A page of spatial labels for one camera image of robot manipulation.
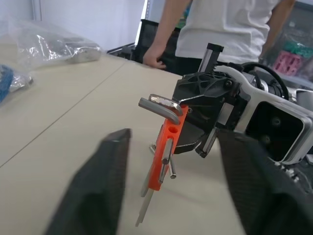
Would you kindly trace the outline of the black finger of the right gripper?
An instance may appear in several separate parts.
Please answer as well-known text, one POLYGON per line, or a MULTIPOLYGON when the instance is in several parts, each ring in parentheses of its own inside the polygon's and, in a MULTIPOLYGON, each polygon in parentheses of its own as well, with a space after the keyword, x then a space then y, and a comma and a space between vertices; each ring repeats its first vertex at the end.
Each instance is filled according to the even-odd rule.
POLYGON ((179 105, 213 105, 222 102, 233 89, 233 78, 224 72, 196 72, 176 83, 172 100, 179 105))
POLYGON ((216 127, 221 111, 218 105, 181 105, 187 108, 187 115, 175 148, 175 154, 195 150, 199 155, 207 155, 217 138, 219 129, 216 127))

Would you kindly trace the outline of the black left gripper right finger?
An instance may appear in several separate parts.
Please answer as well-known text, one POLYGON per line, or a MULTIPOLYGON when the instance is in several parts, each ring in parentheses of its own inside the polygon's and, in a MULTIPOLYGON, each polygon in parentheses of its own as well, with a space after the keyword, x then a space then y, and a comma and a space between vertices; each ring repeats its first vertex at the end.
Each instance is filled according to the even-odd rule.
POLYGON ((228 190, 247 235, 313 233, 313 165, 280 164, 258 141, 220 133, 228 190))

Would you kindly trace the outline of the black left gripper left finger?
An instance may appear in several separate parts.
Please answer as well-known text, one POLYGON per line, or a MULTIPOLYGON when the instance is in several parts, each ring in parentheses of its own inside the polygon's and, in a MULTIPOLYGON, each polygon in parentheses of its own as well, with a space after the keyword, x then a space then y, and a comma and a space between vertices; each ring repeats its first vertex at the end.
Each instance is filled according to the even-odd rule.
POLYGON ((74 174, 46 235, 114 235, 125 193, 132 131, 108 134, 74 174))

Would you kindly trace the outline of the person's bare hand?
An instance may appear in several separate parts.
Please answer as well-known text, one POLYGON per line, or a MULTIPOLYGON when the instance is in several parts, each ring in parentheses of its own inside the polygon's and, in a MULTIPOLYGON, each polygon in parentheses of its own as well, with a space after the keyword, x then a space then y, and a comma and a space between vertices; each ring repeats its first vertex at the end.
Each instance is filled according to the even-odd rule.
POLYGON ((165 69, 166 65, 160 60, 164 51, 165 45, 152 44, 143 56, 143 64, 155 69, 165 69))

